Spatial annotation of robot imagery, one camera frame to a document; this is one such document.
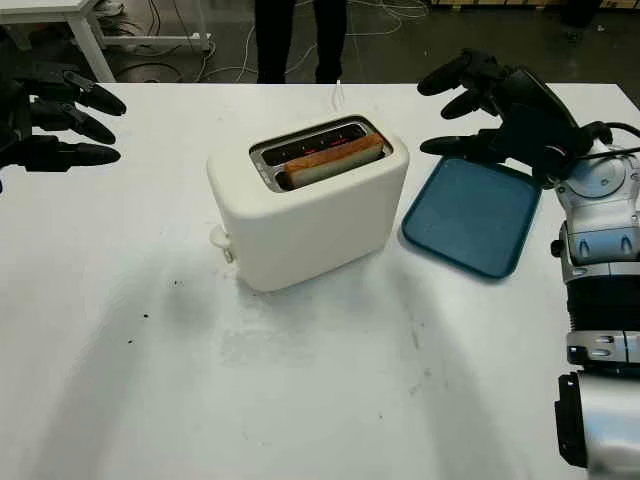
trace toaster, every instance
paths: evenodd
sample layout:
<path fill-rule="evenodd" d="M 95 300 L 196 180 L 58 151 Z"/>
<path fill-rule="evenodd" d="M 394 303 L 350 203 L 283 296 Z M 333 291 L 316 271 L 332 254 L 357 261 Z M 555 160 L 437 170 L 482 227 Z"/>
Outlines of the toaster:
<path fill-rule="evenodd" d="M 383 247 L 408 167 L 405 145 L 371 115 L 342 113 L 292 130 L 238 141 L 207 162 L 223 222 L 211 241 L 259 291 Z M 347 160 L 326 160 L 339 155 Z"/>

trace floor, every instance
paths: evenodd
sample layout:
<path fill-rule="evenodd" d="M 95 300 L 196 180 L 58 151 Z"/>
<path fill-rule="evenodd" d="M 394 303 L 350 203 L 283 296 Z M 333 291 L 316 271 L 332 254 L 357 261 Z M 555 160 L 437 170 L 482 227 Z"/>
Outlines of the floor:
<path fill-rule="evenodd" d="M 161 17 L 161 33 L 181 34 L 182 24 L 174 0 L 154 0 Z M 186 28 L 194 25 L 191 0 L 175 0 Z M 296 68 L 287 76 L 291 83 L 314 81 L 315 22 L 311 2 L 299 0 L 295 9 L 294 34 L 289 63 Z M 453 12 L 434 9 L 427 12 L 419 0 L 395 0 L 405 8 L 391 13 L 375 0 L 351 0 L 349 31 L 343 54 L 343 82 L 415 82 L 467 46 L 493 52 L 504 63 L 522 63 L 549 82 L 618 83 L 640 105 L 640 11 L 601 12 L 584 30 L 562 25 L 557 10 L 493 8 Z M 252 36 L 253 0 L 202 0 L 216 51 L 208 60 L 206 82 L 254 82 L 256 47 Z M 146 31 L 151 24 L 146 0 L 125 0 L 125 14 L 116 17 L 119 28 Z M 47 60 L 80 64 L 88 71 L 83 57 L 68 41 L 63 26 L 32 35 L 30 55 Z M 243 65 L 248 45 L 247 67 Z M 146 57 L 151 50 L 109 50 L 107 59 L 120 81 L 193 81 L 201 69 L 201 55 L 181 47 L 165 56 Z M 163 65 L 170 64 L 180 72 Z"/>

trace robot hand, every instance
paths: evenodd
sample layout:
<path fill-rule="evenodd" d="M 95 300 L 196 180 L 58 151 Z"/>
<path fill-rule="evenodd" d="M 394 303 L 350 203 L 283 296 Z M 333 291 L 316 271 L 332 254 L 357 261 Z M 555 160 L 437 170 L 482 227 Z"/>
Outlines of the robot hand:
<path fill-rule="evenodd" d="M 437 155 L 475 162 L 507 157 L 554 188 L 566 221 L 551 252 L 562 263 L 572 331 L 567 359 L 582 370 L 559 378 L 556 424 L 560 454 L 595 480 L 640 478 L 640 148 L 613 149 L 622 123 L 578 127 L 562 102 L 524 67 L 500 67 L 464 50 L 418 85 L 423 95 L 467 90 L 442 111 L 456 118 L 482 109 L 498 129 L 421 145 Z"/>
<path fill-rule="evenodd" d="M 467 90 L 444 107 L 443 118 L 482 109 L 500 115 L 503 124 L 468 137 L 428 140 L 420 146 L 423 152 L 464 156 L 479 163 L 516 158 L 532 167 L 534 178 L 550 188 L 555 181 L 568 178 L 594 140 L 612 141 L 610 129 L 601 122 L 578 127 L 564 104 L 533 72 L 522 66 L 500 66 L 494 57 L 476 50 L 463 50 L 422 80 L 418 91 L 435 95 L 460 85 Z"/>
<path fill-rule="evenodd" d="M 77 71 L 75 66 L 55 63 L 0 69 L 0 169 L 16 164 L 27 171 L 65 172 L 73 166 L 102 165 L 120 158 L 110 147 L 67 144 L 55 136 L 32 134 L 32 127 L 69 129 L 100 143 L 115 143 L 113 133 L 77 110 L 75 102 L 110 115 L 124 114 L 126 106 Z"/>

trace white desk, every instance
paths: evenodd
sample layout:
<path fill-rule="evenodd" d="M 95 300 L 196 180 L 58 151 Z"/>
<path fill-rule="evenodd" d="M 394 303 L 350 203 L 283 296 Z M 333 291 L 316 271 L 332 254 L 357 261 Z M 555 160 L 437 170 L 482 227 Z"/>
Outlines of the white desk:
<path fill-rule="evenodd" d="M 556 447 L 556 379 L 570 366 L 552 193 L 503 282 L 394 235 L 257 294 L 208 243 L 220 218 L 205 159 L 262 118 L 330 110 L 331 87 L 109 88 L 129 107 L 99 117 L 117 164 L 1 175 L 0 478 L 585 477 Z M 410 85 L 344 89 L 348 108 L 384 115 L 411 152 L 394 233 L 437 162 L 420 142 L 496 122 L 445 122 L 451 96 Z M 640 123 L 616 86 L 555 90 L 581 123 Z"/>
<path fill-rule="evenodd" d="M 99 82 L 116 81 L 102 53 L 106 45 L 191 45 L 193 41 L 202 50 L 212 48 L 200 0 L 193 0 L 198 33 L 191 37 L 105 37 L 93 14 L 96 3 L 98 0 L 0 0 L 0 25 L 67 22 Z"/>

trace person's leg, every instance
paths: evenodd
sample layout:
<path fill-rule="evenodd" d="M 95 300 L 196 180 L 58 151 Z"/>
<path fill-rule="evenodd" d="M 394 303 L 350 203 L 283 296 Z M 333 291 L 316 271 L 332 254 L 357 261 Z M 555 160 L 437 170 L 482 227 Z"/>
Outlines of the person's leg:
<path fill-rule="evenodd" d="M 258 83 L 284 83 L 295 0 L 255 0 Z"/>
<path fill-rule="evenodd" d="M 318 25 L 316 82 L 335 83 L 342 75 L 340 57 L 347 33 L 347 0 L 314 0 Z"/>

